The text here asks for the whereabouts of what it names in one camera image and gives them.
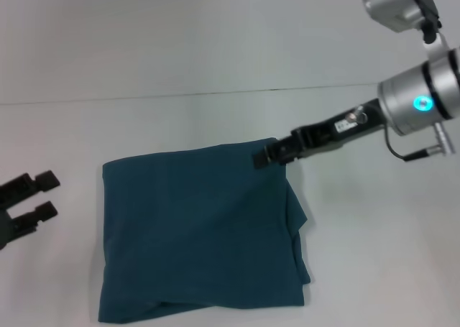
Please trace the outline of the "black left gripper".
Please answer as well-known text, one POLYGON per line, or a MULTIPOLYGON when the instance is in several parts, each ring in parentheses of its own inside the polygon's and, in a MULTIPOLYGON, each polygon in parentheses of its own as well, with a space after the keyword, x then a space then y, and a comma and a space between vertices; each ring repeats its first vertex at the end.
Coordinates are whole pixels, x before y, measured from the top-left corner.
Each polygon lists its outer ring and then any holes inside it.
POLYGON ((48 201, 34 211, 12 218, 8 210, 27 200, 39 191, 49 191, 60 186, 53 171, 48 170, 31 179, 23 174, 0 185, 0 250, 8 243, 36 231, 38 221, 48 221, 58 215, 54 205, 48 201))

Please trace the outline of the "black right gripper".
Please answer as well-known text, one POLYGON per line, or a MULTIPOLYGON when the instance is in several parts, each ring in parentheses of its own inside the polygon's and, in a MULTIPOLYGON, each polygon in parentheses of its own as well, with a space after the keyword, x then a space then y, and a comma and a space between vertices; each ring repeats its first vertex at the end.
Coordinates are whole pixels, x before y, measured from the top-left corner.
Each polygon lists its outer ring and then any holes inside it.
POLYGON ((252 155, 255 169, 271 164, 286 165, 296 159, 307 158, 339 149, 348 142, 378 132, 386 118, 377 99, 373 99, 316 124, 302 126, 292 136, 276 139, 252 155))

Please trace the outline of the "teal t-shirt with FREE print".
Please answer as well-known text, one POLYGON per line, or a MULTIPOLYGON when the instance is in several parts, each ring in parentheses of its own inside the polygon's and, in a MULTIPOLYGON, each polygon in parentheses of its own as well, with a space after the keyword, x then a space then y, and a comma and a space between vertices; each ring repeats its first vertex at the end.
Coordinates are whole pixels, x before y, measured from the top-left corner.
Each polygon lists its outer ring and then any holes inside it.
POLYGON ((133 323, 213 306, 302 306, 306 215, 271 139, 107 162, 98 319, 133 323))

